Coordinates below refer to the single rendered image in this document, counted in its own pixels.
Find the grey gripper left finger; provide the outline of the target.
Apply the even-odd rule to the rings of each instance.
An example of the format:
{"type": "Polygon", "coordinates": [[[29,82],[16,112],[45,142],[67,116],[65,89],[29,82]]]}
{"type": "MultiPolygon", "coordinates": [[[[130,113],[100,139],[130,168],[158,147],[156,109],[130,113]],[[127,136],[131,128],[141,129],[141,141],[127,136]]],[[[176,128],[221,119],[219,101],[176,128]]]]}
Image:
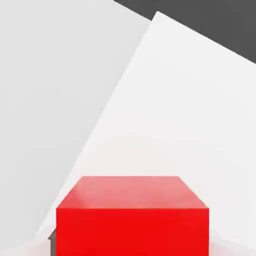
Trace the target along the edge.
{"type": "Polygon", "coordinates": [[[56,227],[46,226],[22,251],[22,256],[56,256],[56,227]]]}

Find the small red cube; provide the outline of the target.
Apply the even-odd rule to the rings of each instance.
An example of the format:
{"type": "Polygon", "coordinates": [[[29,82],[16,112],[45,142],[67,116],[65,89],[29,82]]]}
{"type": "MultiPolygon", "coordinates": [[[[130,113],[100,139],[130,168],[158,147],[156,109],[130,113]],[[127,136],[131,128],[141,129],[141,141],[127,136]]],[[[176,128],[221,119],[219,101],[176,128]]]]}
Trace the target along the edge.
{"type": "Polygon", "coordinates": [[[209,256],[209,208],[177,176],[83,176],[56,208],[56,256],[209,256]]]}

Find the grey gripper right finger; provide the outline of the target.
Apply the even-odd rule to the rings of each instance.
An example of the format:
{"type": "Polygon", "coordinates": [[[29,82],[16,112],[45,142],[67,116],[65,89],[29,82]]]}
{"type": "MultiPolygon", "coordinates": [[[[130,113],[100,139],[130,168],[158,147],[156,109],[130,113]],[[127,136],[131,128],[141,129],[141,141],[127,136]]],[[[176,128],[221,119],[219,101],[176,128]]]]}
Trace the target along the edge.
{"type": "Polygon", "coordinates": [[[235,245],[215,230],[209,231],[209,256],[238,256],[235,245]]]}

